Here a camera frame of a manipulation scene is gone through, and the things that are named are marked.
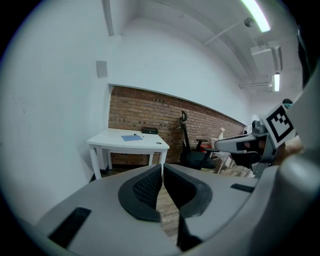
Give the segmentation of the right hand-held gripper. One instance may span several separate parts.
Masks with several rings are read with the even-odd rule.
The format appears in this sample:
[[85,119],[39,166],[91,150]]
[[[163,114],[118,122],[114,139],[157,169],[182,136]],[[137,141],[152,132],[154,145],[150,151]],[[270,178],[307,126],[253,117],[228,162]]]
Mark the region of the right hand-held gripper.
[[[217,140],[214,147],[220,152],[231,154],[237,166],[251,168],[254,177],[260,178],[263,171],[273,164],[279,147],[296,133],[287,116],[287,108],[279,103],[261,119],[252,122],[251,134]],[[263,152],[258,160],[258,142],[264,142]]]

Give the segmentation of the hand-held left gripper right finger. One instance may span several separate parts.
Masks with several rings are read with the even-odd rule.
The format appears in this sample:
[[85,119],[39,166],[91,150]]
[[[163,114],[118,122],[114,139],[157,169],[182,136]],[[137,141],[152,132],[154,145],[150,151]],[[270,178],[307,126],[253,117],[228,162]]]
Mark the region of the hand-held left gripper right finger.
[[165,164],[164,187],[179,210],[177,246],[187,251],[220,231],[243,207],[258,179]]

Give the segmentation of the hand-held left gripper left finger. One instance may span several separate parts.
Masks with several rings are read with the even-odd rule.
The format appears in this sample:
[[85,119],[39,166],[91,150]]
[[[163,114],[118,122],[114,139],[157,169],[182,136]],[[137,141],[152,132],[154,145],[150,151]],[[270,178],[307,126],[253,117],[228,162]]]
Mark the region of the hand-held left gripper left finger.
[[159,164],[92,181],[49,210],[37,228],[80,256],[173,256],[156,209]]

